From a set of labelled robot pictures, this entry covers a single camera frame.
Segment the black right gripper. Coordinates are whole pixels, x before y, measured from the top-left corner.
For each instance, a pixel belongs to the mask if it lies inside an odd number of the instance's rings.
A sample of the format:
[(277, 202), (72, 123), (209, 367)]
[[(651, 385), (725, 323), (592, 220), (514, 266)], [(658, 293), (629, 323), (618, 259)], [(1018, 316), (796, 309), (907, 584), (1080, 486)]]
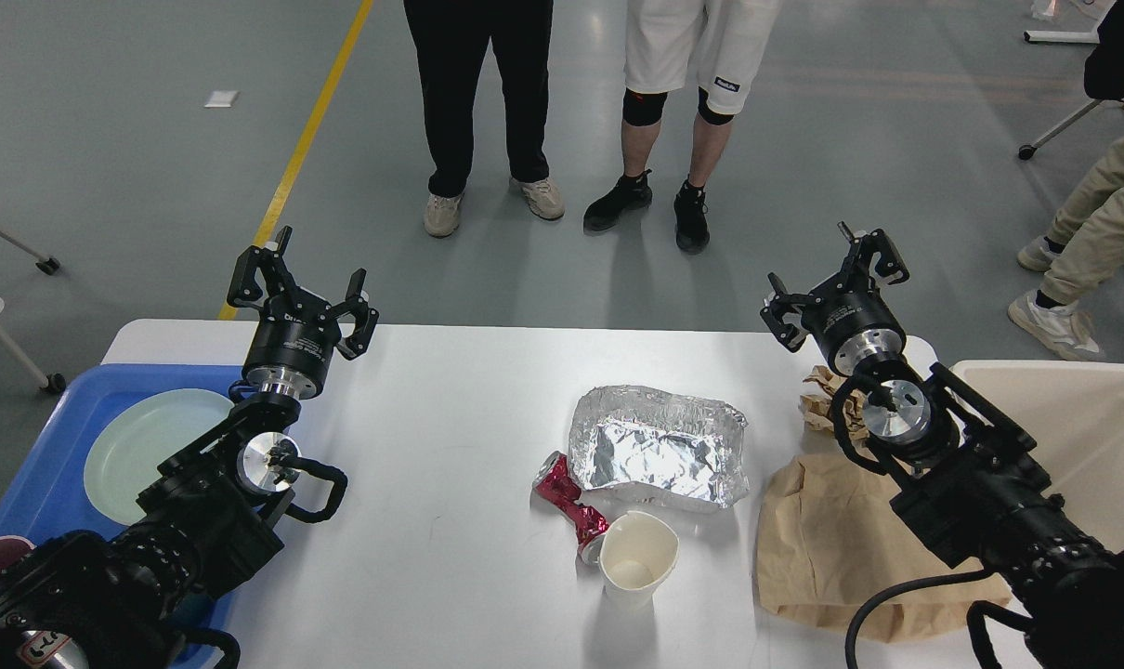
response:
[(761, 318), (791, 354), (812, 335), (833, 372), (855, 376), (880, 361), (901, 360), (907, 336), (885, 304), (882, 289), (905, 283), (910, 274), (883, 229), (851, 230), (845, 222), (837, 226), (847, 241), (835, 275), (839, 293), (789, 293), (776, 272), (769, 272), (773, 292), (765, 298)]

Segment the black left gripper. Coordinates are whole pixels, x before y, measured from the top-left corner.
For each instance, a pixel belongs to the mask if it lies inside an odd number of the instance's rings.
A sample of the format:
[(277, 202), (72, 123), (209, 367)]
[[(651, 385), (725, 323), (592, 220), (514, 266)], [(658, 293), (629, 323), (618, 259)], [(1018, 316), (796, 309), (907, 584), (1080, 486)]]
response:
[[(226, 304), (255, 310), (260, 317), (241, 369), (243, 382), (260, 391), (307, 400), (321, 394), (335, 349), (346, 360), (366, 354), (380, 313), (371, 308), (363, 291), (366, 269), (350, 275), (343, 301), (307, 309), (299, 284), (283, 262), (291, 236), (292, 228), (281, 226), (272, 242), (243, 251), (232, 271)], [(338, 322), (343, 316), (353, 318), (354, 326), (341, 338)]]

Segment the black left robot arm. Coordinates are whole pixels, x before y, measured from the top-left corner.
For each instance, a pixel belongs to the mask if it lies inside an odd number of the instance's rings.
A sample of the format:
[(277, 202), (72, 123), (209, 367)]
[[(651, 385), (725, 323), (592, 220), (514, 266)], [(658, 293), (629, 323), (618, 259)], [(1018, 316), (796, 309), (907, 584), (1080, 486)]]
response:
[(58, 666), (61, 652), (87, 668), (167, 668), (189, 645), (217, 649), (221, 668), (239, 665), (235, 636), (173, 614), (250, 581), (282, 550), (282, 517), (335, 516), (348, 476), (303, 456), (287, 431), (300, 403), (321, 394), (333, 353), (365, 354), (379, 320), (365, 269), (337, 304), (297, 284), (283, 262), (291, 233), (239, 255), (227, 301), (256, 310), (259, 324), (232, 408), (158, 464), (137, 497), (142, 519), (111, 539), (0, 539), (0, 668)]

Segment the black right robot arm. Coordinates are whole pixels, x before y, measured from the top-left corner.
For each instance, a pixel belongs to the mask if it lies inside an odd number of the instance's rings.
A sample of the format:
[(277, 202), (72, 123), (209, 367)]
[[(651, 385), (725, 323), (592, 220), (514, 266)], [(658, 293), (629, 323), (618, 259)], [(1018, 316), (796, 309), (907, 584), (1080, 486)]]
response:
[(981, 394), (939, 363), (928, 377), (905, 358), (907, 335), (881, 297), (908, 271), (885, 230), (839, 230), (847, 239), (841, 269), (809, 293), (791, 293), (771, 274), (761, 316), (788, 351), (816, 340), (843, 379), (830, 423), (847, 460), (900, 487), (892, 510), (924, 546), (957, 568), (979, 571), (892, 585), (847, 624), (843, 656), (856, 666), (868, 615), (892, 597), (999, 575), (1025, 607), (1019, 614), (978, 600), (966, 614), (975, 659), (999, 666), (987, 620), (1017, 630), (1043, 668), (1124, 668), (1124, 550), (1111, 552), (1066, 516), (1046, 494), (1050, 474), (1032, 458), (1035, 440)]

